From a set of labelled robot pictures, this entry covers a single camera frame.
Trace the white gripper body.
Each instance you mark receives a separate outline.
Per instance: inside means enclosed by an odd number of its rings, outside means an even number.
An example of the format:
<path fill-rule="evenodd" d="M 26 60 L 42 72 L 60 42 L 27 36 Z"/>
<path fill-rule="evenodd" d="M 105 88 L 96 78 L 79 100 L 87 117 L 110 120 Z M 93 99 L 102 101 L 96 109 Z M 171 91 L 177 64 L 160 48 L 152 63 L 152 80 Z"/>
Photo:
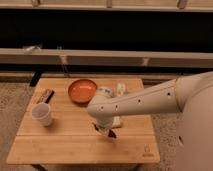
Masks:
<path fill-rule="evenodd" d="M 112 131 L 113 131 L 114 128 L 121 128 L 122 127 L 122 122 L 121 122 L 121 119 L 120 119 L 119 116 L 97 119 L 96 124 L 99 125 L 102 128 L 111 129 Z"/>

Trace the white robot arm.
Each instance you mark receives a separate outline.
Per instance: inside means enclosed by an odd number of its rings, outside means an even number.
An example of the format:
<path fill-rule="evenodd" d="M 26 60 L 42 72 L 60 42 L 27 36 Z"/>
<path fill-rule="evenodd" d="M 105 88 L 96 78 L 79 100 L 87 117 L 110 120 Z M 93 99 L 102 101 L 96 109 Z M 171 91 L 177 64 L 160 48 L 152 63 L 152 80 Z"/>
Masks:
<path fill-rule="evenodd" d="M 178 112 L 175 85 L 176 81 L 172 80 L 117 97 L 110 88 L 101 86 L 89 102 L 87 112 L 96 120 L 96 131 L 116 138 L 112 130 L 116 116 Z"/>

